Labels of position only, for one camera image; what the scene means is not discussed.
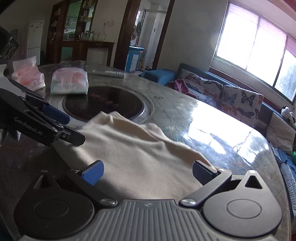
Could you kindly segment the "cream beige sweater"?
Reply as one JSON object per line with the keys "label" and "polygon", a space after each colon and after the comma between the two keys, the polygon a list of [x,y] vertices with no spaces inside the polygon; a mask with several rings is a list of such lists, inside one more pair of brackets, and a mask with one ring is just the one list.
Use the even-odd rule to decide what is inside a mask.
{"label": "cream beige sweater", "polygon": [[55,150],[73,169],[102,161],[104,174],[96,186],[117,200],[179,201],[201,187],[193,176],[193,163],[209,165],[200,152],[172,141],[157,125],[139,125],[117,112],[99,113],[80,131],[83,145],[58,141]]}

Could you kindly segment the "black round induction cooktop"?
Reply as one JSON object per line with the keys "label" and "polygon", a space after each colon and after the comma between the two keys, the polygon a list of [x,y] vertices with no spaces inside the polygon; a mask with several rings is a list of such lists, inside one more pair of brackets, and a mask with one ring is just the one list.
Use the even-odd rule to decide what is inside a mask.
{"label": "black round induction cooktop", "polygon": [[144,102],[130,91],[109,86],[90,87],[87,94],[69,94],[63,102],[66,113],[87,122],[104,113],[118,112],[132,120],[144,112]]}

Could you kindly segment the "pink white tissue pack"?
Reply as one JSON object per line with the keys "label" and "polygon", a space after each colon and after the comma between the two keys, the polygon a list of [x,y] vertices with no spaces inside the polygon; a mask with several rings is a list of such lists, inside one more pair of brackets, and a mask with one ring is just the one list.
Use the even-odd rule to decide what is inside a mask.
{"label": "pink white tissue pack", "polygon": [[81,68],[60,68],[52,75],[52,95],[87,94],[88,87],[88,73]]}

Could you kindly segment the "white refrigerator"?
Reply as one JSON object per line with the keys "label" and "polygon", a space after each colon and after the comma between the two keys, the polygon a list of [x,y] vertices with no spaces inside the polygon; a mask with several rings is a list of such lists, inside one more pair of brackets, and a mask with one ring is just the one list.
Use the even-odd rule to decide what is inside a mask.
{"label": "white refrigerator", "polygon": [[44,21],[29,22],[27,36],[27,58],[36,56],[37,65],[40,65],[41,42]]}

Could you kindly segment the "white remote control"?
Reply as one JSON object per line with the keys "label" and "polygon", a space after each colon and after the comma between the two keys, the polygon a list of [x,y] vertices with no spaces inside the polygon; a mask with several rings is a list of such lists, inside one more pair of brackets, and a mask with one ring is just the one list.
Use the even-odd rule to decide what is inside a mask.
{"label": "white remote control", "polygon": [[99,75],[99,76],[115,77],[115,78],[125,78],[125,73],[124,72],[111,71],[111,70],[106,70],[106,71],[93,70],[92,74],[93,75]]}

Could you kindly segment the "right butterfly print pillow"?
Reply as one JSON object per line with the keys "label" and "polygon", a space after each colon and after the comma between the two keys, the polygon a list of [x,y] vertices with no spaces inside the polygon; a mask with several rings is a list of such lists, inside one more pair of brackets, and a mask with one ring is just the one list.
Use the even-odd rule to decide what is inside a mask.
{"label": "right butterfly print pillow", "polygon": [[242,123],[255,128],[263,100],[262,94],[225,85],[221,98],[221,110]]}

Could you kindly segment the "butterfly print pillow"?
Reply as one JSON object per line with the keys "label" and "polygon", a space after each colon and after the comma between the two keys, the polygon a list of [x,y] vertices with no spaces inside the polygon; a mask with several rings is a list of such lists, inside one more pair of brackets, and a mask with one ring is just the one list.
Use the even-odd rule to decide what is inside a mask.
{"label": "butterfly print pillow", "polygon": [[221,98],[221,110],[242,123],[255,128],[263,100],[262,94],[225,85]]}
{"label": "butterfly print pillow", "polygon": [[223,90],[223,85],[214,80],[208,80],[191,71],[182,69],[179,75],[185,81],[189,93],[195,95],[198,100],[217,108],[217,100]]}

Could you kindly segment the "grey plain cushion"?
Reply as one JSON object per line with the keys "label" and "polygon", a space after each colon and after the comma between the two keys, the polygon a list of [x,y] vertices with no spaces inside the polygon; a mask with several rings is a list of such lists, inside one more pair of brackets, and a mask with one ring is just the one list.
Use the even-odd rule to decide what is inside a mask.
{"label": "grey plain cushion", "polygon": [[266,139],[290,156],[292,155],[295,130],[276,113],[272,114],[266,129]]}

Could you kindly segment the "dark wooden cabinet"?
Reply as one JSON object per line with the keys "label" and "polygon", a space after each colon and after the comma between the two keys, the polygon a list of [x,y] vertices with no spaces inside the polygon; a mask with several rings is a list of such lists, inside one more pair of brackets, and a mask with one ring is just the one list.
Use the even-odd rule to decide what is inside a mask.
{"label": "dark wooden cabinet", "polygon": [[107,49],[111,65],[114,43],[97,41],[91,30],[98,1],[61,1],[53,5],[46,42],[45,63],[86,60],[89,49]]}

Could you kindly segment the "blue corner sofa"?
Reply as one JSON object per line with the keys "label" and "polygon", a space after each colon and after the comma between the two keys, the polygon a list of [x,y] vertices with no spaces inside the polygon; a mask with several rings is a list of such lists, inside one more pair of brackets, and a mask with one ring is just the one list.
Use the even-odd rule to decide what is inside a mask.
{"label": "blue corner sofa", "polygon": [[257,171],[280,203],[289,200],[285,177],[292,173],[280,159],[282,148],[269,140],[275,113],[262,95],[187,64],[138,81],[151,103],[150,121],[167,137],[235,175]]}

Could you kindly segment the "left butterfly print pillow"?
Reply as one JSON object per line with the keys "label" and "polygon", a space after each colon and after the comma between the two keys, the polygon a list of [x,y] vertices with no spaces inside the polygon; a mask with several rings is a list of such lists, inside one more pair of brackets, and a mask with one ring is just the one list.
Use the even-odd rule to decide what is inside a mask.
{"label": "left butterfly print pillow", "polygon": [[214,80],[208,80],[191,71],[182,69],[179,75],[185,81],[189,93],[195,95],[198,100],[217,108],[217,100],[223,90],[223,85]]}

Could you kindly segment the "blue white small cabinet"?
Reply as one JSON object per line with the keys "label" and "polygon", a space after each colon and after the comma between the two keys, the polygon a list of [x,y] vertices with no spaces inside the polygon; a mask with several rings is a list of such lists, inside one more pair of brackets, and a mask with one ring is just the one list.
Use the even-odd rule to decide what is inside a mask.
{"label": "blue white small cabinet", "polygon": [[144,48],[129,46],[125,65],[125,72],[135,72],[138,70],[139,60]]}

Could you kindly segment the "magenta crumpled cloth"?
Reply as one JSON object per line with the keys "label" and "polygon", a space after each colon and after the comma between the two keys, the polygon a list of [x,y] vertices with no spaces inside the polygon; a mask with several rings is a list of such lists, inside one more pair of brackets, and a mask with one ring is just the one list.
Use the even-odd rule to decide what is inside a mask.
{"label": "magenta crumpled cloth", "polygon": [[190,96],[194,99],[198,99],[198,97],[189,92],[189,89],[183,79],[176,79],[174,81],[170,81],[166,84],[168,88],[171,88],[179,93],[183,93],[187,96]]}

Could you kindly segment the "panda plush toy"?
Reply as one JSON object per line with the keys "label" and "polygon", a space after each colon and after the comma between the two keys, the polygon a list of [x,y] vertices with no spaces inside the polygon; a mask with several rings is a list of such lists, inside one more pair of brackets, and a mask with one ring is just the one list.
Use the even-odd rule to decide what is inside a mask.
{"label": "panda plush toy", "polygon": [[281,116],[288,121],[289,123],[294,123],[295,118],[293,116],[293,112],[290,111],[288,106],[283,106],[281,109]]}

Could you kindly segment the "window with frame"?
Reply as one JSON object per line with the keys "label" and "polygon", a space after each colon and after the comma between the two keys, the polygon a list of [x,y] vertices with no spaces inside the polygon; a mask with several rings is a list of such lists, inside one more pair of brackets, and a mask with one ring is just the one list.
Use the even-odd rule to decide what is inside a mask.
{"label": "window with frame", "polygon": [[252,3],[229,2],[211,65],[274,102],[295,103],[295,38]]}

